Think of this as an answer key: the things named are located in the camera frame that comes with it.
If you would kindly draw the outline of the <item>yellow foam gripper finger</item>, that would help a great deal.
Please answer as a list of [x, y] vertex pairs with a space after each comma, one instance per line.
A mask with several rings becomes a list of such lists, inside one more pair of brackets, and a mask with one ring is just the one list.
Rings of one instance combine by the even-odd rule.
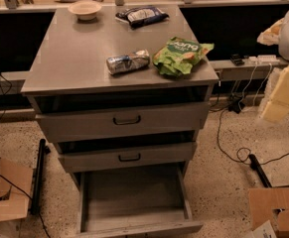
[[289, 113], [289, 65], [274, 67], [258, 108], [259, 118], [270, 123], [280, 122]]

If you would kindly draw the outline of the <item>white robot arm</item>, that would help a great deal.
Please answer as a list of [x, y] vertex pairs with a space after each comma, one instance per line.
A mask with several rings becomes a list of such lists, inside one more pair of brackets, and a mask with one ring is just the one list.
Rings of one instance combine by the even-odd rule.
[[[289, 61], [289, 11], [285, 17], [261, 32], [259, 44], [277, 45], [279, 55]], [[289, 113], [289, 64], [274, 68], [269, 76], [264, 98], [260, 103], [259, 117], [268, 122], [279, 122]]]

